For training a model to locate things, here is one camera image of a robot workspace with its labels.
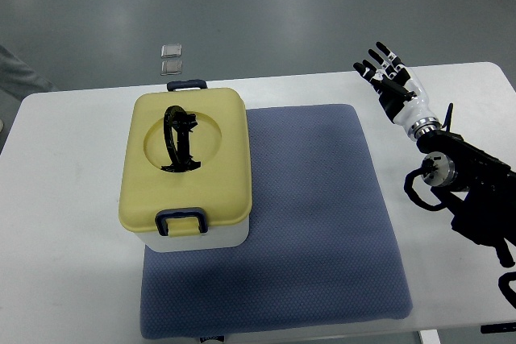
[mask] robotic arm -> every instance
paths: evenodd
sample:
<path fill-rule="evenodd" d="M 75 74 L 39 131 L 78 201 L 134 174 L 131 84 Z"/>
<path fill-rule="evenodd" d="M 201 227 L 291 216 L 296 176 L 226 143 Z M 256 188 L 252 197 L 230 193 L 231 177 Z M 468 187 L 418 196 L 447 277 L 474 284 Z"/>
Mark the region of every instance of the robotic arm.
<path fill-rule="evenodd" d="M 454 215 L 453 230 L 476 244 L 494 247 L 500 264 L 513 267 L 506 240 L 516 245 L 516 173 L 450 132 L 452 104 L 441 124 L 429 109 L 428 96 L 415 74 L 384 44 L 378 42 L 377 47 L 387 58 L 369 50 L 379 68 L 367 60 L 353 67 L 377 91 L 390 121 L 403 126 L 418 149 L 427 154 L 421 167 L 406 177 L 407 195 L 429 211 L 448 208 Z M 426 203 L 414 191 L 417 176 L 430 185 L 439 204 Z M 454 194 L 460 191 L 467 192 L 464 200 Z"/>

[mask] concrete floor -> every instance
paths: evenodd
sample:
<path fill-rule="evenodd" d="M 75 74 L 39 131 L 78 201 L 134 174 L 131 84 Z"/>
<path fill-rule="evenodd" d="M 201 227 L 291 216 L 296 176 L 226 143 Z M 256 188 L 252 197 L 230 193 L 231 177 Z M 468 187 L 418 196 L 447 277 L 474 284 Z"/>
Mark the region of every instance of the concrete floor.
<path fill-rule="evenodd" d="M 0 44 L 63 90 L 350 71 L 377 40 L 412 66 L 494 62 L 516 85 L 515 0 L 0 0 Z M 169 43 L 183 45 L 180 76 L 160 75 Z M 18 105 L 0 95 L 0 141 Z M 445 344 L 516 341 L 478 327 L 439 334 Z"/>

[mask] person's leg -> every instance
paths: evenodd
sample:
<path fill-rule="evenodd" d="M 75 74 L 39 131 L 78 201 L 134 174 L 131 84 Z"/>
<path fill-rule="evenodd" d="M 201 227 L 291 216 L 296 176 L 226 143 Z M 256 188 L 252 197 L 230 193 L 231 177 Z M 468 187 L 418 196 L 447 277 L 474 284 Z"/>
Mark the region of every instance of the person's leg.
<path fill-rule="evenodd" d="M 44 79 L 17 56 L 0 45 L 0 89 L 22 101 L 33 93 L 59 89 Z"/>

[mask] plastic case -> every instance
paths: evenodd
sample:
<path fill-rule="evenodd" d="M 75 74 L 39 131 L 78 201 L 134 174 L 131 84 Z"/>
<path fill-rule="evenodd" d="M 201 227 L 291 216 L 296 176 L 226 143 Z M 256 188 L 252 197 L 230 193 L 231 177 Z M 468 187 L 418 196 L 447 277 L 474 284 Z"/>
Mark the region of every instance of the plastic case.
<path fill-rule="evenodd" d="M 122 226 L 158 252 L 233 247 L 248 236 L 251 207 L 248 122 L 236 91 L 150 93 L 136 101 Z"/>

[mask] blue cushion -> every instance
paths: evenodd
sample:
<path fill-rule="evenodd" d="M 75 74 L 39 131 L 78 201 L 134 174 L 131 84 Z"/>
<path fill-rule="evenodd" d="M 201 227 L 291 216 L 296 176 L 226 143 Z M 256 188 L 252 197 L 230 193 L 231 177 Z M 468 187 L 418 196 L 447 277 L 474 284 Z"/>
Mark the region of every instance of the blue cushion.
<path fill-rule="evenodd" d="M 249 110 L 248 125 L 248 239 L 204 251 L 146 248 L 142 335 L 204 337 L 408 316 L 405 272 L 355 110 Z"/>

